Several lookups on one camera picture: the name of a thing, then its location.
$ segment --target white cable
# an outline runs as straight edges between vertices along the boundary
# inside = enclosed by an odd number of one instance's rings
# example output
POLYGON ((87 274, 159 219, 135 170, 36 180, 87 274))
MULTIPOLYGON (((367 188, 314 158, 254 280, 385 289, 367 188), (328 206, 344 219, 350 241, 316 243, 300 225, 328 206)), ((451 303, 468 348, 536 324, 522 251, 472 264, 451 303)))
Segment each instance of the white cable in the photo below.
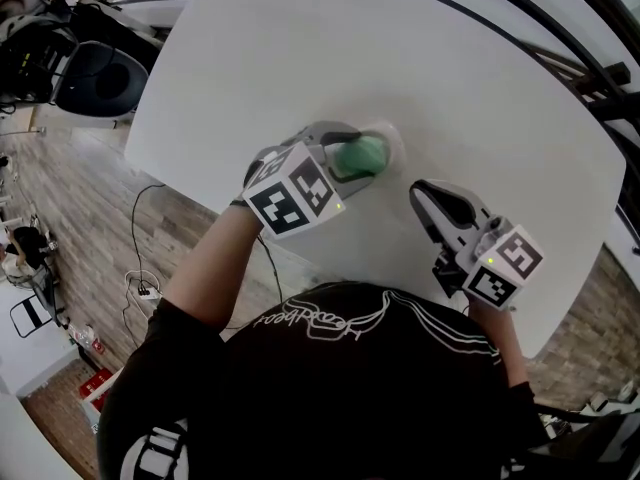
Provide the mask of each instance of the white cable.
POLYGON ((127 284, 127 278, 131 275, 131 274, 139 274, 140 272, 144 272, 145 274, 149 274, 151 277, 153 277, 156 281, 156 290, 158 290, 158 293, 162 293, 160 291, 160 281, 158 280, 158 278, 156 277, 156 275, 153 272, 149 272, 148 270, 129 270, 129 272, 127 272, 124 275, 124 285, 128 286, 127 284))

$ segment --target black t-shirt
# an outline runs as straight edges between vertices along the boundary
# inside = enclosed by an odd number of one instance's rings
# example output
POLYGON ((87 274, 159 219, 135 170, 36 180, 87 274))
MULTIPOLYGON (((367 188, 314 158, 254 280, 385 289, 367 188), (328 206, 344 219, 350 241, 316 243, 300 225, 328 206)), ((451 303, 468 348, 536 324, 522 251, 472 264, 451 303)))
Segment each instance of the black t-shirt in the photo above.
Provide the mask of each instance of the black t-shirt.
POLYGON ((100 469, 163 477, 160 443, 176 478, 500 478, 545 439, 532 402, 477 324, 399 290, 323 285, 227 343, 162 301, 107 397, 100 469))

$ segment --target wooden floor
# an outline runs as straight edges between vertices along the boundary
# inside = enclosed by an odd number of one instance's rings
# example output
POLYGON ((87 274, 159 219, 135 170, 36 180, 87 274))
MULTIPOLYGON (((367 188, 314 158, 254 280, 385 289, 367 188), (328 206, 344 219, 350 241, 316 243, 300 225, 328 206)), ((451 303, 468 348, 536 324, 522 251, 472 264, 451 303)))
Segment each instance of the wooden floor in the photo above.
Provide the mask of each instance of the wooden floor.
POLYGON ((76 359, 62 372, 22 400, 42 435, 60 456, 86 480, 98 478, 96 439, 80 407, 78 387, 95 372, 76 359))
MULTIPOLYGON (((16 126, 5 122, 2 131, 16 126)), ((16 183, 5 175, 5 193, 14 196, 6 216, 28 217, 33 204, 55 234, 60 246, 56 264, 69 316, 98 332, 106 352, 93 357, 112 371, 121 368, 135 348, 122 315, 127 305, 124 275, 139 268, 131 237, 133 203, 144 187, 158 183, 124 159, 127 135, 127 127, 48 129, 44 136, 0 139, 0 149, 12 155, 18 172, 16 183)), ((145 192, 135 216, 143 268, 156 273, 164 285, 214 219, 213 212, 168 187, 145 192)), ((276 245, 270 249, 285 296, 336 279, 276 245)), ((229 326, 237 327, 277 302, 273 269, 256 243, 229 326)), ((153 306, 140 304, 150 315, 153 306)), ((145 318, 134 305, 125 317, 136 343, 141 343, 145 318)), ((225 331, 225 337, 231 334, 225 331)))

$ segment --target power strip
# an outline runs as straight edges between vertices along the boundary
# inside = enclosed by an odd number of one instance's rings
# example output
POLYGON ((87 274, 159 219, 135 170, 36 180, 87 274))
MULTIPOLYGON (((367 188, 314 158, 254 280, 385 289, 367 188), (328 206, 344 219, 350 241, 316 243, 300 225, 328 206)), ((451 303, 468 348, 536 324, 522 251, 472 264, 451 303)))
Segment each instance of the power strip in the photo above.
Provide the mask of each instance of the power strip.
POLYGON ((156 290, 153 286, 150 286, 149 288, 145 288, 144 291, 146 293, 141 293, 140 294, 140 298, 142 300, 156 300, 156 299, 159 299, 161 297, 161 295, 158 292, 158 290, 156 290))

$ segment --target red box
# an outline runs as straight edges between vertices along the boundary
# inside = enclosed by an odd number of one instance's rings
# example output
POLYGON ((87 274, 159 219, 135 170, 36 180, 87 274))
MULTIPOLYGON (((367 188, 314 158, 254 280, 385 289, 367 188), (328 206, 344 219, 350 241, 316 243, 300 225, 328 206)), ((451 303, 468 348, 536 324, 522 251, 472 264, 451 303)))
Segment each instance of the red box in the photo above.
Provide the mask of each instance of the red box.
MULTIPOLYGON (((91 393, 93 393, 96 389, 98 389, 102 384, 104 384, 110 377, 111 372, 106 368, 103 368, 98 373, 96 373, 93 377, 91 377, 87 382, 85 382, 82 386, 80 386, 80 396, 84 400, 91 393)), ((109 390, 102 393, 98 398, 96 398, 91 404, 99 411, 102 412, 102 406, 104 405, 104 397, 107 396, 109 390)))

